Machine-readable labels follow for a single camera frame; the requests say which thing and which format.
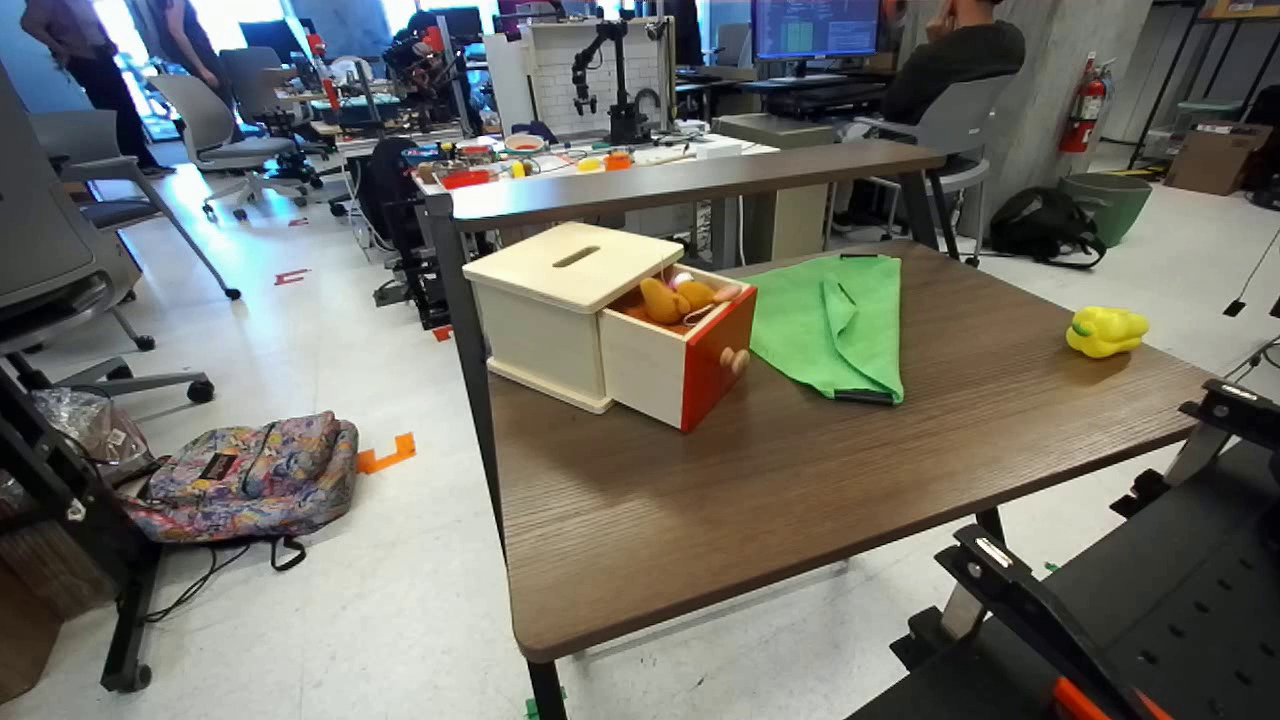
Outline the black clamp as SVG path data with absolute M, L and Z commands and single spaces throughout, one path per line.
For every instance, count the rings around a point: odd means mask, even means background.
M 1187 401 L 1179 406 L 1179 411 L 1202 425 L 1225 430 L 1228 436 L 1280 454 L 1280 404 L 1239 384 L 1215 378 L 1207 379 L 1202 389 L 1202 400 Z
M 1125 680 L 1101 647 L 1012 551 L 978 525 L 954 533 L 934 560 L 988 612 L 1057 673 L 1051 688 L 1060 720 L 1172 720 Z

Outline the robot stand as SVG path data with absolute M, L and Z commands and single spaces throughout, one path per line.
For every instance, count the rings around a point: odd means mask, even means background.
M 1280 720 L 1280 454 L 1194 423 L 1120 527 L 1032 573 L 1172 720 Z M 1060 720 L 1057 673 L 957 582 L 892 648 L 908 675 L 849 720 Z

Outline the green cloth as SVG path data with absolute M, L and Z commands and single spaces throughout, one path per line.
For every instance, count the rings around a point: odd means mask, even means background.
M 902 263 L 841 254 L 750 275 L 750 350 L 833 401 L 900 405 Z

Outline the red fire extinguisher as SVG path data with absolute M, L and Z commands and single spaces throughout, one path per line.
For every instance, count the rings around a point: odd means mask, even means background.
M 1083 154 L 1091 146 L 1101 114 L 1114 94 L 1114 79 L 1110 70 L 1112 61 L 1098 61 L 1094 53 L 1088 54 L 1082 81 L 1073 96 L 1059 142 L 1061 154 Z

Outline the cardboard box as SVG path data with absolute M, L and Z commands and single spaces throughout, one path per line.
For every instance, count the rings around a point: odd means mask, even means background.
M 1245 167 L 1271 133 L 1271 126 L 1199 123 L 1184 137 L 1165 184 L 1216 196 L 1235 193 L 1242 187 Z

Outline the monitor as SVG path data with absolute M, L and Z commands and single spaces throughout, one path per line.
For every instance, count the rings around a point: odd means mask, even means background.
M 809 61 L 876 54 L 881 0 L 751 0 L 756 60 Z

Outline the heap of toys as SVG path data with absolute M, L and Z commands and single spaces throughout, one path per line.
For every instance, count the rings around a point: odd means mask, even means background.
M 721 305 L 736 300 L 740 284 L 713 287 L 680 272 L 669 281 L 645 278 L 637 290 L 643 301 L 643 318 L 658 325 L 696 325 Z

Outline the wooden drawer with red front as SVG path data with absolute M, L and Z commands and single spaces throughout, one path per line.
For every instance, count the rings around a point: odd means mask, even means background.
M 756 288 L 724 275 L 676 263 L 655 273 L 669 281 L 680 272 L 708 284 L 740 284 L 736 300 L 696 325 L 658 325 L 643 318 L 637 287 L 598 315 L 607 393 L 618 404 L 689 433 L 745 377 L 719 363 L 722 348 L 749 348 Z

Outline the white tiled backboard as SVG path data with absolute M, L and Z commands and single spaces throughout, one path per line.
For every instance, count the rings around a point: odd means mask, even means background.
M 577 55 L 599 38 L 600 19 L 526 24 L 521 28 L 518 78 L 529 97 L 520 120 L 539 120 L 561 138 L 604 136 L 611 129 L 609 109 L 620 92 L 639 102 L 640 127 L 668 129 L 675 105 L 675 29 L 671 18 L 639 18 L 626 23 L 622 58 L 617 44 L 604 40 L 581 73 L 585 100 L 579 97 L 572 67 Z

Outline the yellow toy pepper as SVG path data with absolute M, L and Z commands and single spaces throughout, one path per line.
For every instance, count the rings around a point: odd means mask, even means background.
M 1120 307 L 1088 306 L 1076 311 L 1065 332 L 1068 347 L 1093 359 L 1129 354 L 1149 332 L 1149 320 Z

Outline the black backpack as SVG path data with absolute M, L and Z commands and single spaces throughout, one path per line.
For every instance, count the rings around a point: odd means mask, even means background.
M 1098 265 L 1108 251 L 1083 206 L 1048 187 L 1023 190 L 993 214 L 989 247 L 1002 256 L 1079 272 Z

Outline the colourful patterned backpack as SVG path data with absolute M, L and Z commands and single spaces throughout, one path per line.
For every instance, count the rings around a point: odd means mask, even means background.
M 164 544 L 269 541 L 292 546 L 344 516 L 355 498 L 358 428 L 332 411 L 206 430 L 136 491 L 129 519 Z

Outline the wooden box with slot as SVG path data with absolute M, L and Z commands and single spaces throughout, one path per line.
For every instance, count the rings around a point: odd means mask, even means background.
M 605 391 L 598 315 L 676 263 L 675 242 L 571 222 L 465 265 L 489 343 L 488 369 L 600 414 Z

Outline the long dark table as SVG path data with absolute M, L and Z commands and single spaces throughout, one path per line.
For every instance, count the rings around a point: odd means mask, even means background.
M 466 325 L 477 325 L 474 296 L 462 274 L 467 232 L 891 176 L 901 188 L 911 238 L 937 249 L 925 186 L 943 164 L 945 155 L 936 150 L 872 138 L 617 172 L 538 176 L 431 193 L 422 201 L 419 223 L 435 246 L 452 331 L 460 340 Z

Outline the clear plastic bag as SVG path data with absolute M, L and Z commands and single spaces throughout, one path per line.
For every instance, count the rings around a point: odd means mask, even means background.
M 31 398 L 51 427 L 106 479 L 128 477 L 155 460 L 140 427 L 99 391 L 36 389 Z

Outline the grey office chair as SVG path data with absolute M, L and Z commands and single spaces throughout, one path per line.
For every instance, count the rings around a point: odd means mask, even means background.
M 986 158 L 986 145 L 996 104 L 1014 78 L 1014 74 L 992 76 L 951 85 L 914 126 L 874 118 L 861 119 L 893 141 L 915 143 L 946 156 L 941 169 L 925 173 L 925 191 L 933 200 L 937 219 L 943 223 L 947 252 L 955 259 L 961 255 L 955 243 L 954 214 L 968 199 L 974 201 L 974 249 L 963 259 L 974 268 L 980 264 L 980 250 L 989 220 L 986 183 L 991 163 Z
M 183 386 L 193 404 L 207 404 L 215 386 L 202 372 L 134 375 L 110 357 L 59 382 L 32 366 L 24 351 L 45 346 L 99 316 L 115 319 L 140 351 L 155 347 L 120 310 L 132 256 L 102 233 L 64 190 L 32 120 L 0 63 L 0 380 L 24 391 L 60 387 L 109 398 Z

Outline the person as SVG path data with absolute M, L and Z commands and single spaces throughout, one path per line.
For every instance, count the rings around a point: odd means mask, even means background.
M 163 55 L 201 79 L 236 113 L 236 96 L 218 51 L 189 0 L 146 0 Z
M 148 149 L 145 124 L 116 68 L 116 45 L 102 26 L 91 0 L 26 0 L 22 29 L 41 42 L 54 61 L 77 82 L 99 110 L 116 114 L 120 150 L 138 159 L 147 177 L 173 173 Z
M 1005 0 L 943 0 L 916 46 L 884 91 L 883 120 L 918 123 L 951 85 L 1009 76 L 1025 61 L 1025 38 L 995 17 Z

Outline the green bin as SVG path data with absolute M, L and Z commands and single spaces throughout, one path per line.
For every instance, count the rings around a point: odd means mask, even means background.
M 1108 249 L 1119 246 L 1135 224 L 1151 193 L 1147 179 L 1114 173 L 1080 173 L 1057 182 L 1093 220 L 1097 238 Z

